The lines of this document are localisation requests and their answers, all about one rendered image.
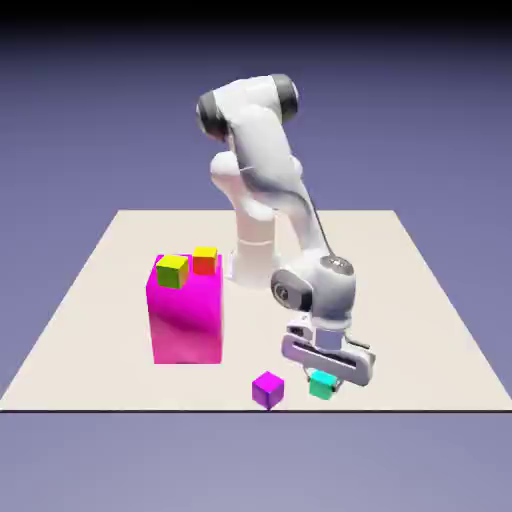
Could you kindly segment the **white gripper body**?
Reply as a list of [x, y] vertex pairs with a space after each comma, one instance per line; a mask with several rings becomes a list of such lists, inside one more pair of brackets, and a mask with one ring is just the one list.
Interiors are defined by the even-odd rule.
[[369, 349], [342, 339], [341, 348], [334, 351], [316, 347], [295, 334], [287, 333], [281, 351], [285, 358], [301, 364], [305, 369], [320, 370], [358, 386], [366, 386], [373, 376], [376, 356]]

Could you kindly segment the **large magenta box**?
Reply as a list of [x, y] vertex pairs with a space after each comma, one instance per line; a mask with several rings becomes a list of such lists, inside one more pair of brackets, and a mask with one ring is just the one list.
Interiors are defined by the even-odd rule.
[[156, 364], [219, 364], [222, 361], [222, 257], [212, 275], [191, 273], [177, 288], [158, 284], [153, 267], [146, 283], [150, 338]]

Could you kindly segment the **small yellow cube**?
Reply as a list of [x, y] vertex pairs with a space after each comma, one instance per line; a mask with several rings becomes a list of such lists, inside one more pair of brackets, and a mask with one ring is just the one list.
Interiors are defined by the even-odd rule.
[[155, 268], [158, 285], [165, 288], [182, 288], [189, 274], [188, 258], [182, 255], [164, 255]]

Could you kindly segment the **small teal cube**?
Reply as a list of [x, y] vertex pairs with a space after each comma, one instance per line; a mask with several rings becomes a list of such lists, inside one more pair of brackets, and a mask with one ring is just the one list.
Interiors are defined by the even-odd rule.
[[337, 378], [321, 370], [314, 370], [309, 377], [309, 393], [322, 400], [329, 400], [335, 392]]

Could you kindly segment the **small orange cube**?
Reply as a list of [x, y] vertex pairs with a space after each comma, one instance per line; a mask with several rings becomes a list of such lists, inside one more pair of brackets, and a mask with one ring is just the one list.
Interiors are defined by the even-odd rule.
[[211, 246], [197, 246], [192, 254], [193, 272], [197, 275], [214, 275], [218, 250]]

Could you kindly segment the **small purple cube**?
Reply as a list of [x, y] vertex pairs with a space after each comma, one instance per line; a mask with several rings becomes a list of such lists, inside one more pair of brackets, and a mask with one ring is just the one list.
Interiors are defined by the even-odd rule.
[[284, 397], [285, 382], [277, 375], [266, 371], [252, 382], [252, 399], [254, 402], [271, 410]]

